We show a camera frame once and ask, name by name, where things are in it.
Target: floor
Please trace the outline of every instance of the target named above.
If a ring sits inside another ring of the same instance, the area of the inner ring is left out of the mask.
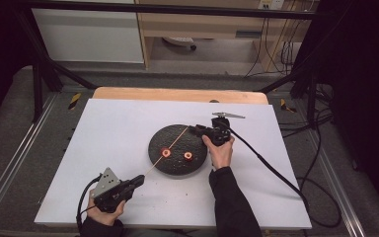
[[[254,63],[256,53],[249,40],[196,39],[195,42],[197,50],[191,51],[169,45],[161,39],[155,40],[149,69],[123,64],[67,65],[91,82],[121,87],[252,91],[283,76],[283,73],[277,72],[246,77],[251,68],[253,70],[250,75],[263,73],[261,65]],[[276,61],[276,64],[282,69],[280,62]],[[16,171],[17,175],[11,180],[11,186],[0,196],[0,236],[50,236],[50,233],[54,236],[66,236],[63,233],[76,232],[75,228],[48,228],[34,224],[40,200],[45,196],[87,99],[92,97],[92,91],[79,88],[76,83],[66,78],[63,81],[66,87],[62,93],[49,94],[54,98],[54,106],[22,165]],[[303,120],[300,113],[294,113],[293,110],[304,105],[304,101],[291,100],[287,93],[291,86],[288,83],[268,94],[278,122],[285,128],[297,127],[298,124],[293,123]],[[82,92],[82,97],[75,110],[67,110],[70,100],[78,91]],[[293,110],[282,110],[281,99]],[[32,125],[33,105],[32,77],[31,72],[26,69],[15,76],[14,84],[0,109],[0,177]],[[324,107],[325,104],[319,104],[317,109]],[[305,174],[316,153],[308,132],[303,131],[284,139],[296,176]],[[324,151],[330,157],[365,236],[379,236],[379,197],[376,191],[364,173],[353,170],[351,158],[342,143],[336,124],[323,124],[321,134]],[[310,178],[326,190],[330,189],[319,163],[312,170]],[[309,184],[305,185],[304,193],[311,202],[311,215],[326,223],[336,221],[337,211],[325,194]],[[349,236],[343,222],[335,228],[322,227],[313,222],[313,229],[307,232],[309,236]],[[303,235],[301,231],[270,231],[269,234]]]

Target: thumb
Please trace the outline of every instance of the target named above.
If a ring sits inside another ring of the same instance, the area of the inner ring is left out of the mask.
[[[205,144],[208,148],[214,146],[214,144],[211,142],[211,140],[210,140],[210,138],[209,138],[208,136],[203,135],[201,138],[202,138],[202,141],[204,142],[204,144]]]

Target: black jacket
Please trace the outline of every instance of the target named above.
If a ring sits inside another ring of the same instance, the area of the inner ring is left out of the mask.
[[[251,206],[239,189],[230,167],[211,171],[209,182],[216,198],[214,211],[217,236],[249,237],[262,236],[260,226],[255,219]],[[81,237],[119,237],[123,226],[117,220],[114,226],[107,226],[86,218]]]

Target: black round disc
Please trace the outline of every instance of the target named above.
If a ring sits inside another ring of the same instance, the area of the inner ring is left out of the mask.
[[[187,128],[187,125],[170,125],[160,129],[153,135],[149,143],[149,157],[155,164],[162,156],[162,148],[169,148],[172,143]],[[178,139],[170,149],[171,155],[163,157],[156,168],[168,175],[181,176],[196,171],[204,163],[207,157],[207,147],[200,137],[192,134],[189,129]],[[190,152],[192,160],[184,157]]]

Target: white tabletop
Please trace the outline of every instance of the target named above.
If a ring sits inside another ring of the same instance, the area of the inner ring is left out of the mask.
[[[35,223],[74,226],[86,185],[107,167],[122,180],[144,175],[152,166],[148,144],[171,124],[211,126],[212,113],[226,112],[231,127],[268,163],[297,187],[272,106],[196,102],[91,99],[38,211]],[[234,143],[232,170],[264,229],[311,228],[301,198],[269,171],[240,140]],[[214,197],[208,184],[211,162],[184,177],[154,169],[119,218],[141,228],[215,226]],[[83,209],[88,197],[85,197]]]

